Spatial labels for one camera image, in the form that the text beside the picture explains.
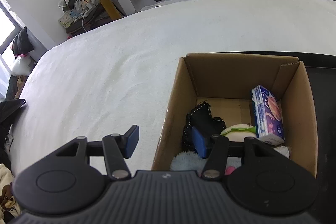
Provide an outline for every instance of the metal screw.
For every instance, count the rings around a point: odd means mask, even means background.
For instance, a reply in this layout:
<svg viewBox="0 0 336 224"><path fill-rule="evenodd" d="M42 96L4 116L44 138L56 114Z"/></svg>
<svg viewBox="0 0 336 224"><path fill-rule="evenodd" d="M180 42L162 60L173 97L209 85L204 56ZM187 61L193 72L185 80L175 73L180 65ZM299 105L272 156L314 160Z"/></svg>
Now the metal screw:
<svg viewBox="0 0 336 224"><path fill-rule="evenodd" d="M208 179L215 179L219 177L220 172L214 169L209 169L204 171L203 175Z"/></svg>
<svg viewBox="0 0 336 224"><path fill-rule="evenodd" d="M112 173L112 177L114 177L115 179L124 179L126 177L128 177L128 172L126 170L115 170Z"/></svg>

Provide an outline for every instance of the tissue pack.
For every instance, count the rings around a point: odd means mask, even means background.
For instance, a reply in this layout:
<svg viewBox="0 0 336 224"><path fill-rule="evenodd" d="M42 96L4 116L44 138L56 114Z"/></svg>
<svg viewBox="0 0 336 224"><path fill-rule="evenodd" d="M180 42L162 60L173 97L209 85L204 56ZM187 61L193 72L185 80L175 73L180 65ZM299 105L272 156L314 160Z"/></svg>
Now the tissue pack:
<svg viewBox="0 0 336 224"><path fill-rule="evenodd" d="M252 90L258 140L271 145L285 142L281 111L274 95L261 85Z"/></svg>

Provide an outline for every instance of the black bag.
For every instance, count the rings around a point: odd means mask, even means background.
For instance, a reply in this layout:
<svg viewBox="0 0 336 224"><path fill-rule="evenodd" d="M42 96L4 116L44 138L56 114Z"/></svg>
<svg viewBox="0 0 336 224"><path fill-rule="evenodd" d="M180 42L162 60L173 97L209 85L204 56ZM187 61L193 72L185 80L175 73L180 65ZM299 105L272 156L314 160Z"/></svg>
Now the black bag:
<svg viewBox="0 0 336 224"><path fill-rule="evenodd" d="M14 99L0 103L0 148L4 149L7 134L20 114L20 107L26 103L25 99Z"/></svg>

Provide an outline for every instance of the white bedsheet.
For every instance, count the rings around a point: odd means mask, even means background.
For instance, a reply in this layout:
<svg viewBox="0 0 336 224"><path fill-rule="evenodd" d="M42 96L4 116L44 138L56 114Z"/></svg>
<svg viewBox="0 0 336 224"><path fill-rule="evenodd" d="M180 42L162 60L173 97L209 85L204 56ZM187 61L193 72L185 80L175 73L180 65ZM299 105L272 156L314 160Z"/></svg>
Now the white bedsheet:
<svg viewBox="0 0 336 224"><path fill-rule="evenodd" d="M336 55L331 0L191 0L140 12L54 47L39 61L13 126L14 174L77 136L140 126L127 164L150 169L179 57L191 52ZM102 160L92 165L105 173Z"/></svg>

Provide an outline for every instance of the paper box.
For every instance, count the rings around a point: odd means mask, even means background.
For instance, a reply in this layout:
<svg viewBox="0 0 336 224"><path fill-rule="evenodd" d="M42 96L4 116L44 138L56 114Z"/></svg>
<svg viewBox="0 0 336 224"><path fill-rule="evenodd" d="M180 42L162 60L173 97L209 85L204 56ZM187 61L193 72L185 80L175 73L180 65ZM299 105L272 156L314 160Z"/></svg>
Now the paper box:
<svg viewBox="0 0 336 224"><path fill-rule="evenodd" d="M251 90L262 85L278 99L291 160L316 176L317 125L310 82L297 57L188 54L179 60L152 170L169 170L181 152L185 117L207 100L226 126L254 124Z"/></svg>

